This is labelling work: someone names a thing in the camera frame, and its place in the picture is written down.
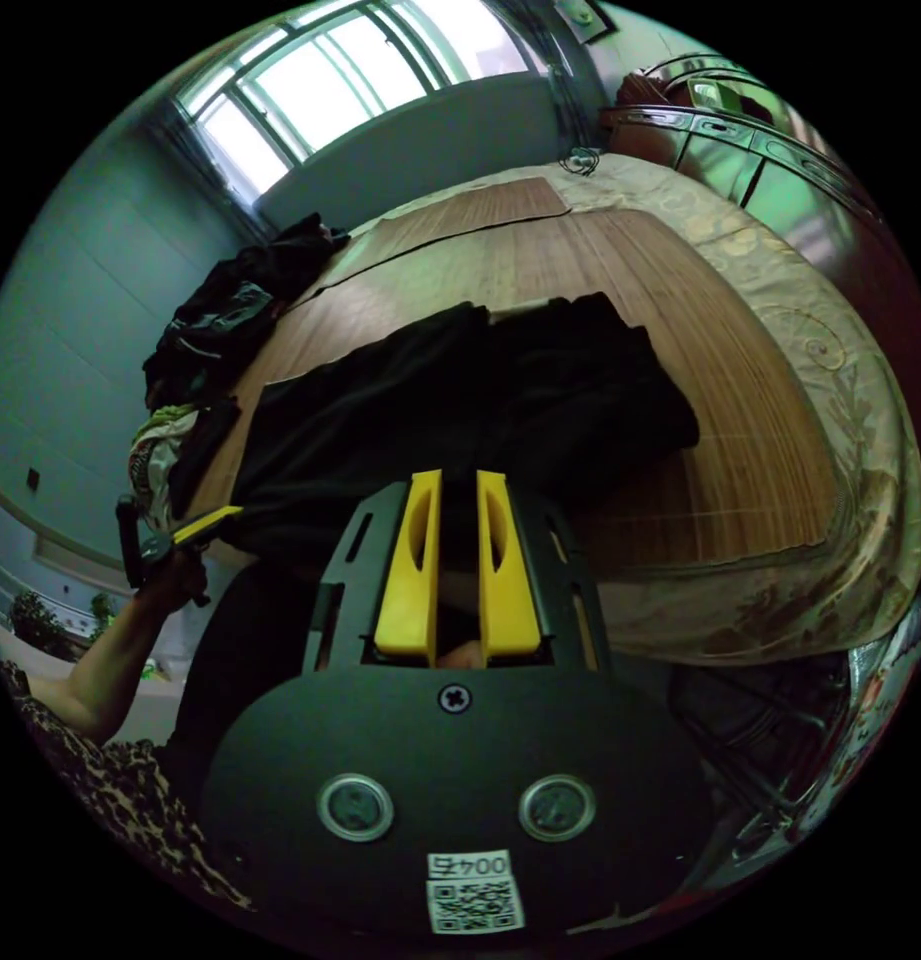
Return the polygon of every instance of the barcode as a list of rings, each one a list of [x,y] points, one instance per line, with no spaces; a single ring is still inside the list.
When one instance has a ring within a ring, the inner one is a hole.
[[[434,933],[493,933],[523,926],[513,877],[462,883],[428,881]]]

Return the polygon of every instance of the black border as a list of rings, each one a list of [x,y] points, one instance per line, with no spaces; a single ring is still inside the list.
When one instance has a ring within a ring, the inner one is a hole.
[[[876,198],[921,280],[920,11],[730,0],[665,4],[654,17],[743,63],[814,123]],[[31,14],[22,39],[11,31],[16,46],[0,64],[0,282],[56,182],[107,123],[189,57],[278,12],[152,0],[114,29],[60,5]],[[190,907],[106,842],[35,753],[1,687],[0,925],[31,954],[74,944],[88,956],[134,946],[289,955]],[[732,903],[639,953],[867,957],[920,941],[921,679],[815,837]]]

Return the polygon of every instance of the window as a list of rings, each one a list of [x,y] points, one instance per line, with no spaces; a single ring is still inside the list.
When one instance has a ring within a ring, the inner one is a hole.
[[[443,87],[545,65],[481,0],[333,0],[266,27],[179,97],[233,189]]]

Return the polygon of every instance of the circular button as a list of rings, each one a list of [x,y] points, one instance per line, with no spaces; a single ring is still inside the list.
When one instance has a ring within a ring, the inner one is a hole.
[[[595,813],[593,791],[568,774],[538,780],[520,799],[520,825],[531,837],[547,843],[583,833]]]
[[[317,813],[331,833],[354,843],[365,843],[382,837],[390,829],[393,801],[376,780],[344,773],[321,788]]]

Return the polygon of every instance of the screw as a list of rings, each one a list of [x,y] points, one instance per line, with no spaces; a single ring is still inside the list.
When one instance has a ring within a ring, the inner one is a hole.
[[[440,691],[440,707],[447,713],[463,713],[472,701],[470,691],[459,683],[451,683]]]

